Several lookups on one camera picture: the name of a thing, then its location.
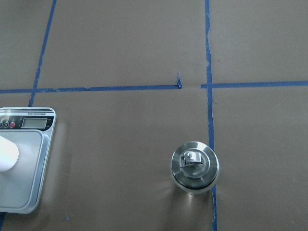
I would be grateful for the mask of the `pink plastic cup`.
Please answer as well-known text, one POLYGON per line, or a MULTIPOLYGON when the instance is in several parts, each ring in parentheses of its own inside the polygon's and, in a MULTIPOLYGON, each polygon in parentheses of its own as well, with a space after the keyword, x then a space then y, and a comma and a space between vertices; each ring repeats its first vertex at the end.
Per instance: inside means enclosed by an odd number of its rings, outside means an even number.
POLYGON ((0 137, 0 171, 5 172, 10 170, 16 163, 19 157, 19 149, 12 141, 0 137))

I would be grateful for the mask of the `silver digital kitchen scale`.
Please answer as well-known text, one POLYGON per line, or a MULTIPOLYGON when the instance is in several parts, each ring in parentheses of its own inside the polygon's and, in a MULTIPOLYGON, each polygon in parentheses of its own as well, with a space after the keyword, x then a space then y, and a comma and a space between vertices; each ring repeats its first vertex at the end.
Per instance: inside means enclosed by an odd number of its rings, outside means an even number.
POLYGON ((19 149, 17 163, 0 172, 1 212, 29 214, 38 206, 55 121, 49 107, 1 108, 0 136, 19 149))

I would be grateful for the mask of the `glass sauce bottle steel spout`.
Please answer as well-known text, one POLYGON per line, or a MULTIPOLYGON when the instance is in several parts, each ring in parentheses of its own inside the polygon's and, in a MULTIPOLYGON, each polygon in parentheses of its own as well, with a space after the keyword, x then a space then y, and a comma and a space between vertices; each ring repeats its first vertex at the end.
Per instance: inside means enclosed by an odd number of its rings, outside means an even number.
POLYGON ((209 146, 199 141, 189 141, 173 153, 170 174, 180 189, 188 194, 200 195, 216 185, 220 164, 209 146))

